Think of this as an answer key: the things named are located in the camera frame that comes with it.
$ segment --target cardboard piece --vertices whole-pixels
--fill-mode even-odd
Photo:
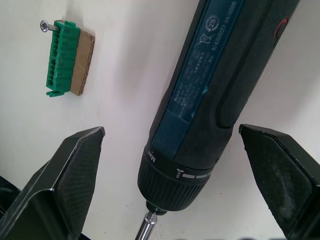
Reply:
[[[77,96],[84,92],[94,46],[95,36],[81,29],[70,88],[70,92]]]

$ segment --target white surface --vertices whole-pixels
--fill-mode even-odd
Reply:
[[[23,188],[62,140],[104,126],[83,232],[134,239],[146,212],[141,154],[198,0],[5,0],[0,7],[0,175]],[[154,240],[283,237],[255,185],[239,123],[290,134],[320,160],[320,1],[301,0],[212,177],[184,211],[159,217]],[[46,96],[51,34],[64,18],[95,33],[84,94]]]

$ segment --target black plastic housing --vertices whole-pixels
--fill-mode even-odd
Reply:
[[[289,240],[320,239],[320,165],[289,135],[241,125],[255,182]]]
[[[138,187],[148,202],[163,210],[185,209],[208,181],[210,172],[232,135],[237,118],[299,2],[244,1],[208,91],[197,109],[182,145],[171,161],[153,148],[152,140],[167,110],[177,79],[186,64],[188,51],[208,1],[211,0],[200,0],[198,4],[142,155]],[[180,177],[182,172],[205,177]]]
[[[95,127],[66,138],[1,218],[0,239],[77,240],[94,194],[104,136],[104,128]]]

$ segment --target screw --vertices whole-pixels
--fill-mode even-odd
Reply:
[[[46,33],[49,30],[54,32],[60,32],[60,27],[49,24],[46,20],[40,22],[40,29],[42,32]]]

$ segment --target green terminal block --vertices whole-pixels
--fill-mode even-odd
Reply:
[[[70,91],[77,55],[80,28],[74,22],[54,21],[52,32],[46,95],[57,97]]]

